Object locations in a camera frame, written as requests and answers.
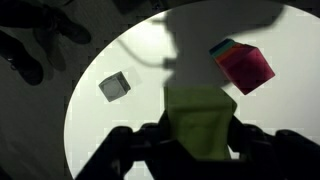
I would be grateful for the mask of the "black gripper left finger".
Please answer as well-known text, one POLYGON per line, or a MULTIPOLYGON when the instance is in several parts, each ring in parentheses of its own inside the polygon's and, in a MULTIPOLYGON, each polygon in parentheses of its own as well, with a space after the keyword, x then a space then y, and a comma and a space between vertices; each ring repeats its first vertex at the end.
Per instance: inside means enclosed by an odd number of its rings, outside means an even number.
POLYGON ((178 180, 195 159, 170 138, 166 111, 157 123, 145 123, 134 132, 128 126, 111 130, 75 180, 124 180, 135 162, 143 161, 154 180, 178 180))

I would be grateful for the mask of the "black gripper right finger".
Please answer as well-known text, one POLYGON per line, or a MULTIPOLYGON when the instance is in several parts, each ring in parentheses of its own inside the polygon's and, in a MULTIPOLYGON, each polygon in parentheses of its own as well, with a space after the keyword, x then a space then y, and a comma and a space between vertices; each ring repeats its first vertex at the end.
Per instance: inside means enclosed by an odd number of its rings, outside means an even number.
POLYGON ((295 131, 280 129, 271 135, 233 116, 227 142, 268 180, 320 180, 320 145, 295 131))

